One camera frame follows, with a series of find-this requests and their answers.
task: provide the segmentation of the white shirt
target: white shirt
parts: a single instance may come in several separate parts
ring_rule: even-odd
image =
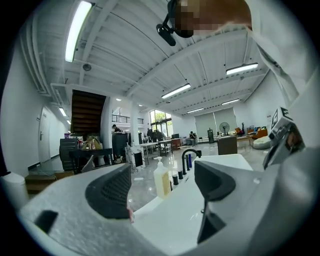
[[[318,52],[299,21],[282,3],[245,1],[251,12],[252,31],[248,29],[248,33],[258,44],[262,60],[278,78],[290,105],[305,90],[319,65]]]

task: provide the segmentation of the bottle label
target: bottle label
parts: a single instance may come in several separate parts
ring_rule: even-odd
[[[164,196],[166,196],[171,191],[168,172],[166,172],[164,175],[162,175],[162,185],[163,185],[163,194],[164,194]]]

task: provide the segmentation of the bottle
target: bottle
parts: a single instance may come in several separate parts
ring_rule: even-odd
[[[169,171],[161,162],[161,156],[156,157],[155,159],[159,160],[158,166],[153,172],[156,193],[158,197],[165,199],[171,192]]]

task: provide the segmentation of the roller blind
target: roller blind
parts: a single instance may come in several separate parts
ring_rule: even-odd
[[[213,130],[213,135],[217,134],[216,123],[213,112],[208,114],[197,115],[195,118],[195,125],[198,138],[207,137],[208,130],[211,128]]]
[[[221,132],[219,126],[223,122],[226,122],[229,124],[229,126],[230,126],[229,131],[230,132],[234,131],[238,127],[233,107],[226,108],[226,109],[219,110],[219,111],[215,111],[214,118],[215,118],[215,122],[216,122],[216,127],[219,132]]]

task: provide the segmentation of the standing fan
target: standing fan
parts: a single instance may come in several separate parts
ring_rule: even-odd
[[[228,135],[228,132],[230,130],[230,126],[227,122],[222,122],[219,126],[219,129],[224,135]]]

